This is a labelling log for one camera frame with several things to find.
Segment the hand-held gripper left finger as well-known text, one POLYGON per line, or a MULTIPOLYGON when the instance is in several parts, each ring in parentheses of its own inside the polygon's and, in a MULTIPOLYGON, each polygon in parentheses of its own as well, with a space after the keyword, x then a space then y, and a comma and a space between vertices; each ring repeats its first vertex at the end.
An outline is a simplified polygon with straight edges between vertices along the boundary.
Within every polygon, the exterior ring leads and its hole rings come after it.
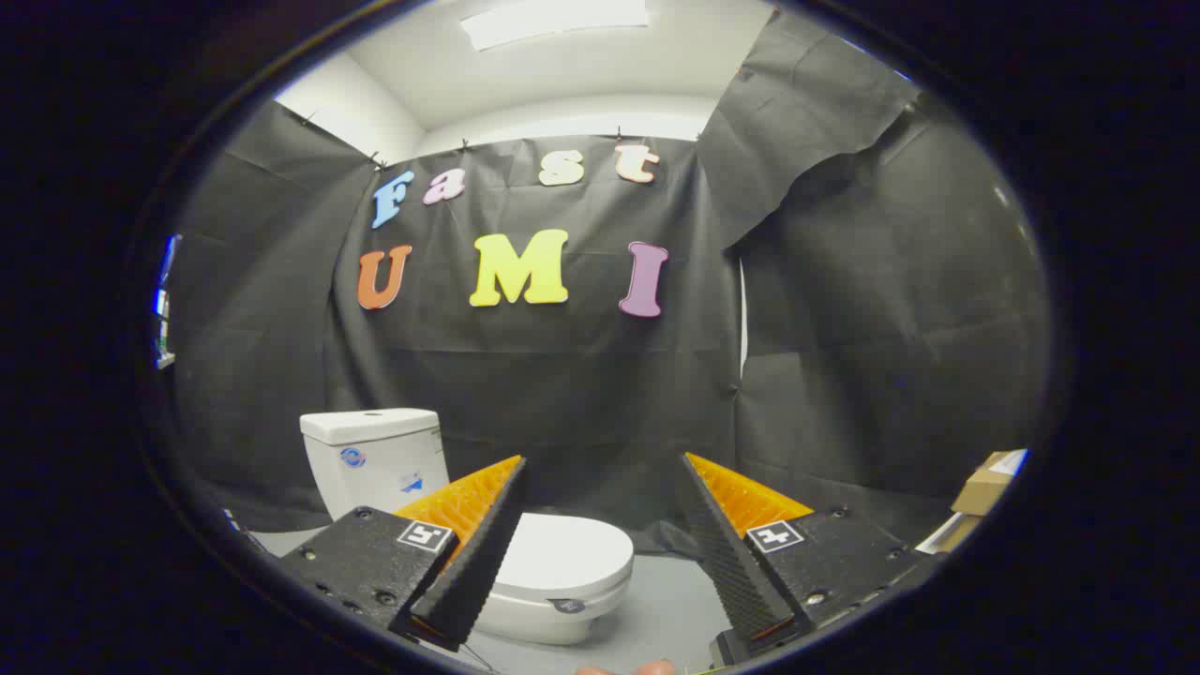
POLYGON ((457 651, 521 520, 526 465, 508 456, 397 512, 358 504, 282 568, 352 619, 457 651))

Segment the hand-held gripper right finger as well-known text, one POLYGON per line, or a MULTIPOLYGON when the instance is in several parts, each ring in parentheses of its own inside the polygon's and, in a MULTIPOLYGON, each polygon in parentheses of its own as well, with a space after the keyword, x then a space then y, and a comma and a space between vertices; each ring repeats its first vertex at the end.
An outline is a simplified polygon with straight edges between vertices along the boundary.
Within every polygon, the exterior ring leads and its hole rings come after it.
POLYGON ((728 620, 724 667, 839 628, 941 563, 844 504, 806 507, 692 453, 679 456, 677 503, 728 620))

